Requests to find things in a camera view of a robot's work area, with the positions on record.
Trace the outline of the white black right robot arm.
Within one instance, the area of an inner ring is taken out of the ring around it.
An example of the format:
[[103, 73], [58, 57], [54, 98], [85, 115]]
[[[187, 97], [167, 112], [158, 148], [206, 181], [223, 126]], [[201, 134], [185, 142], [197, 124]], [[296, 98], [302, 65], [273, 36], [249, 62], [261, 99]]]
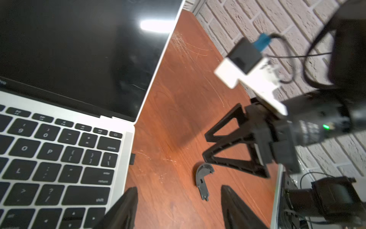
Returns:
[[326, 175], [309, 188], [295, 184], [301, 172], [296, 147], [366, 129], [366, 3], [346, 1], [331, 16], [303, 56], [307, 62], [316, 45], [335, 33], [327, 77], [329, 84], [305, 82], [313, 91], [278, 101], [274, 90], [284, 85], [262, 51], [282, 35], [262, 34], [255, 42], [241, 39], [215, 70], [229, 88], [243, 84], [255, 97], [237, 104], [205, 134], [212, 146], [203, 153], [206, 165], [236, 169], [269, 178], [267, 165], [279, 165], [271, 228], [310, 229], [313, 225], [342, 228], [366, 224], [366, 203], [356, 191], [353, 177]]

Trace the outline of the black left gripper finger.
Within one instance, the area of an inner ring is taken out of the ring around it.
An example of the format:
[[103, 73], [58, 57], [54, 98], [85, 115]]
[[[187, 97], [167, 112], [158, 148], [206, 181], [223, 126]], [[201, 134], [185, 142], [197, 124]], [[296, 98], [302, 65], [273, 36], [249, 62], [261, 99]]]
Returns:
[[138, 189], [129, 188], [94, 229], [133, 229], [138, 207]]

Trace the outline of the black mouse battery cover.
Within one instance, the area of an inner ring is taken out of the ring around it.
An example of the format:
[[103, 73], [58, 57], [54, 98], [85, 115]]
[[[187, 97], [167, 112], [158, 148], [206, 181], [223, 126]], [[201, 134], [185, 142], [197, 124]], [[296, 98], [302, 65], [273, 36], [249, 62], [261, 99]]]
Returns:
[[195, 181], [202, 200], [209, 201], [209, 191], [205, 182], [205, 176], [214, 172], [213, 166], [208, 163], [203, 163], [196, 170]]

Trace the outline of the black usb mouse receiver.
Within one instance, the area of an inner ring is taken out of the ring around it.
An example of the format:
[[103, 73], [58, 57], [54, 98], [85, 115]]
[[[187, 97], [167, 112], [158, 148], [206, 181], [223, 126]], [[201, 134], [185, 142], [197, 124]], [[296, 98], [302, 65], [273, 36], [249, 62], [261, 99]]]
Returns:
[[136, 154], [131, 153], [129, 165], [134, 165]]

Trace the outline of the silver laptop black screen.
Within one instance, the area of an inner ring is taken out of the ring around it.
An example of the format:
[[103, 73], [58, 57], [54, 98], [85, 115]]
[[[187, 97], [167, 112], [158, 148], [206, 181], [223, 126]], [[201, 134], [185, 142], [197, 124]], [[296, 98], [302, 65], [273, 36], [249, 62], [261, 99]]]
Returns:
[[1, 228], [93, 229], [184, 1], [1, 1]]

